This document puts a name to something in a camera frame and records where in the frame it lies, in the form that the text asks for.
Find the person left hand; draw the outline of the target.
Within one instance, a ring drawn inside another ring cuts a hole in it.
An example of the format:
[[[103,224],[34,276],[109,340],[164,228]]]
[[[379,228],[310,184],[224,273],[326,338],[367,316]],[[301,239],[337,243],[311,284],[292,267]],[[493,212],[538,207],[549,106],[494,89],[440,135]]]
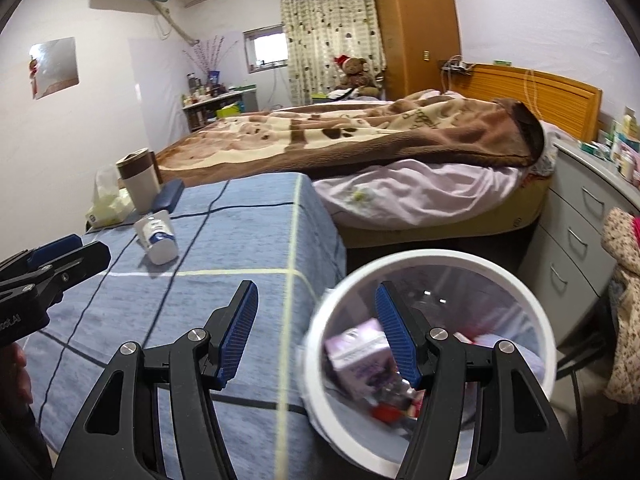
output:
[[[1,349],[1,405],[17,413],[32,404],[32,381],[22,347],[14,342]]]

